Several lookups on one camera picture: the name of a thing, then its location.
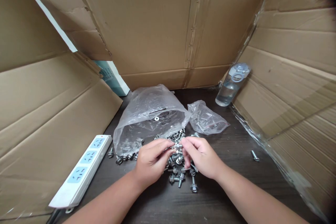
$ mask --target water bottle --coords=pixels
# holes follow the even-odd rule
[[[250,71],[251,68],[246,63],[236,63],[230,68],[216,97],[219,106],[226,107],[230,104]]]

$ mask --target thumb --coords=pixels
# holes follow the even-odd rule
[[[159,166],[166,166],[168,159],[170,158],[170,156],[175,152],[175,149],[168,149],[166,150],[160,157],[160,159],[158,160],[157,164]]]
[[[186,139],[182,142],[183,148],[188,152],[193,160],[198,160],[201,157],[201,153],[196,150],[195,146]]]

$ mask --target dark wooden surface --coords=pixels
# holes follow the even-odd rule
[[[234,117],[229,108],[223,108],[215,103],[217,91],[210,89],[176,90],[175,95],[187,108],[187,104],[203,100],[207,106],[226,119],[231,126],[216,135],[204,136],[217,152],[218,156],[232,169],[248,178],[254,184],[273,195],[309,223],[322,223],[303,202],[298,192],[283,178],[272,159],[249,136],[243,126]],[[128,97],[105,131],[113,135],[123,110],[127,106]],[[186,133],[194,133],[191,125],[186,127]],[[255,162],[251,156],[254,150],[260,158]],[[135,161],[115,164],[115,158],[107,156],[102,160],[92,182],[80,205],[74,210],[90,202],[111,184],[135,167]],[[225,192],[213,180],[198,173],[195,177],[198,193],[190,190],[191,177],[186,176],[182,187],[168,182],[169,173],[162,177],[134,203],[128,212],[124,223],[246,223]],[[57,223],[62,223],[71,214],[61,214]]]

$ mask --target small plastic bag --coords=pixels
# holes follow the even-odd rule
[[[202,100],[188,104],[191,113],[190,124],[192,128],[204,135],[221,133],[230,124],[220,115],[209,109]]]
[[[185,128],[189,119],[190,113],[164,85],[138,88],[114,131],[115,151],[133,154],[146,138],[166,138]]]

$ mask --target white power strip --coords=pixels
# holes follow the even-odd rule
[[[97,135],[86,149],[49,206],[57,209],[78,206],[86,192],[107,148],[112,142],[110,135]]]

